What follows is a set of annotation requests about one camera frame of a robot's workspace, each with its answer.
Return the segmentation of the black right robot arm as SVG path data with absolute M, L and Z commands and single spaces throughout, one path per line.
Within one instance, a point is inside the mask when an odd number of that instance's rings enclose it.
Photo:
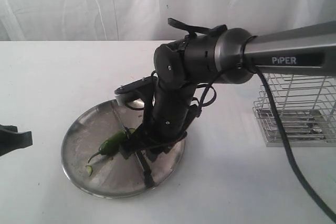
M 115 91 L 119 104 L 140 99 L 142 123 L 119 148 L 124 158 L 138 151 L 168 152 L 186 137 L 204 106 L 196 89 L 215 83 L 242 84 L 256 73 L 335 76 L 335 22 L 254 36 L 242 28 L 209 29 L 169 18 L 187 35 L 154 52 L 154 72 Z

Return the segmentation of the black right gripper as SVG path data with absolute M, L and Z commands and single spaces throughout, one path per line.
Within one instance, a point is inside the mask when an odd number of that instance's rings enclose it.
M 128 159 L 145 150 L 151 162 L 162 153 L 167 154 L 177 142 L 186 137 L 186 130 L 196 117 L 197 106 L 192 105 L 197 84 L 187 82 L 172 89 L 158 78 L 154 83 L 154 103 L 144 115 L 142 124 L 124 142 L 119 152 Z

